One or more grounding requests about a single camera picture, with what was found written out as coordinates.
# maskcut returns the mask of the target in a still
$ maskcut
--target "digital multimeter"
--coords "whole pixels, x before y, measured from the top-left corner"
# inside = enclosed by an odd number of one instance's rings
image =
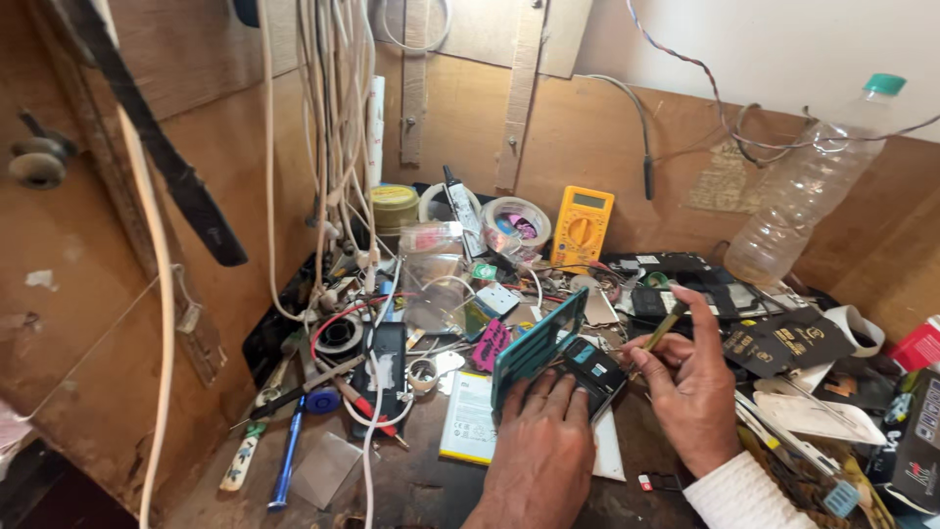
[[[565,197],[555,226],[552,266],[587,265],[601,255],[614,196],[576,185],[565,187]],[[568,272],[587,274],[586,268],[568,268]]]

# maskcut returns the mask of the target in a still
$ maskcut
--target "red box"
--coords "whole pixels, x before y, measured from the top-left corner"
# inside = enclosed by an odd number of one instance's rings
[[[912,330],[887,356],[908,372],[940,361],[940,314]]]

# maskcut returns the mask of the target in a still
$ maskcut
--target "plastic water bottle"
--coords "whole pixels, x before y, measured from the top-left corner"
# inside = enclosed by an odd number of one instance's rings
[[[893,132],[891,103],[906,81],[874,74],[861,96],[800,141],[825,137],[876,137]],[[763,203],[735,235],[725,268],[739,280],[773,285],[790,271],[813,227],[845,199],[885,142],[829,140],[797,149],[767,174]]]

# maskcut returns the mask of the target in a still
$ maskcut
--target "white sleeve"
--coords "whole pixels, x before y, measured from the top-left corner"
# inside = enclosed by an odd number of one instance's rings
[[[746,450],[684,494],[710,529],[818,529]]]

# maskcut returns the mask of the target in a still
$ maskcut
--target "white wall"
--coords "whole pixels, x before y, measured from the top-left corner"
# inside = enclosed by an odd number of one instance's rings
[[[940,114],[936,0],[634,0],[652,37],[707,64],[724,101],[824,118],[876,72],[905,77],[898,128]],[[625,0],[594,0],[574,72],[712,97],[702,69],[642,39]],[[914,137],[940,142],[940,123]]]

